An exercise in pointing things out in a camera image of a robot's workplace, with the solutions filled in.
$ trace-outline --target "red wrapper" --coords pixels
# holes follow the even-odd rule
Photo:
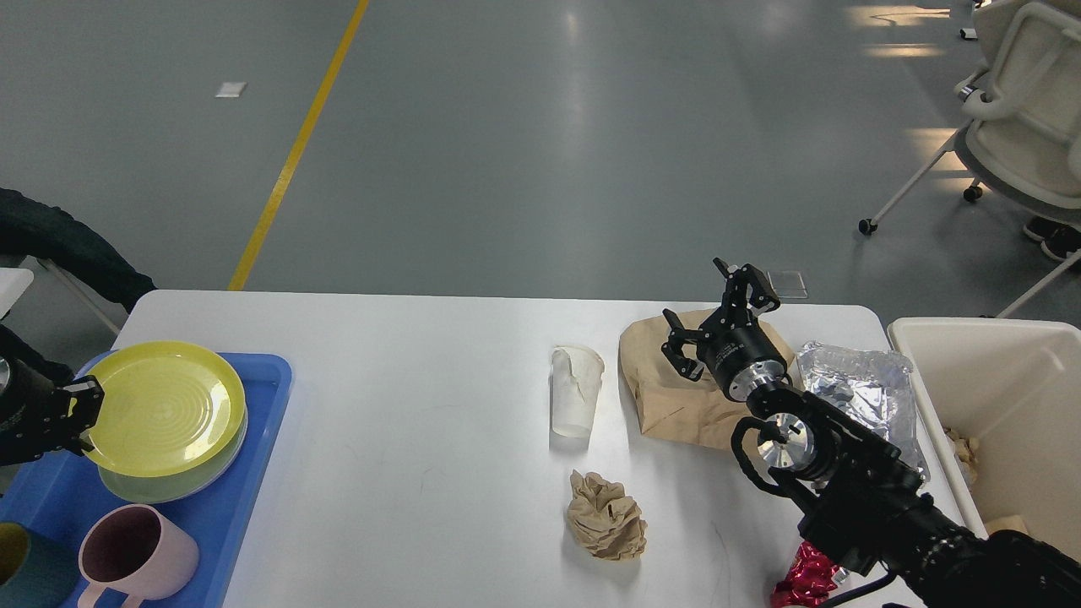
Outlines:
[[[829,592],[837,589],[833,574],[840,569],[811,543],[803,541],[796,551],[788,576],[773,587],[771,608],[820,605],[829,599]]]

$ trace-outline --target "pink mug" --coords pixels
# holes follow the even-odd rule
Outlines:
[[[97,520],[79,547],[79,571],[90,586],[79,608],[94,608],[106,589],[126,593],[121,608],[169,597],[191,580],[199,546],[157,508],[128,504]]]

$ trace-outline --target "brown paper bag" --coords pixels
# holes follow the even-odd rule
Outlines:
[[[680,313],[683,327],[697,328],[713,309]],[[761,322],[765,335],[791,366],[796,358],[788,344],[770,323]],[[698,382],[681,378],[660,353],[668,340],[668,322],[657,316],[630,323],[619,336],[623,376],[638,402],[642,435],[657,439],[730,449],[736,422],[749,415],[747,406],[730,401],[713,376],[702,373]]]

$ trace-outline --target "white bin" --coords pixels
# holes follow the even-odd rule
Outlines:
[[[1020,515],[1081,559],[1081,331],[1051,321],[908,318],[889,327],[964,524]],[[970,492],[946,425],[979,439]]]

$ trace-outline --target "blue tray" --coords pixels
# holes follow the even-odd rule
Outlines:
[[[83,369],[90,369],[107,354]],[[218,608],[225,600],[248,519],[285,414],[293,380],[285,359],[231,353],[222,353],[222,357],[237,370],[244,385],[248,435],[237,460],[217,480],[186,499],[156,505],[199,544],[199,568],[176,595],[151,602],[148,607]],[[51,452],[19,470],[0,499],[0,520],[18,521],[77,552],[91,526],[123,504],[126,501],[105,489],[90,459]],[[62,607],[76,608],[76,599],[85,587],[86,581],[80,581]],[[123,594],[108,591],[97,608],[117,608],[123,599]]]

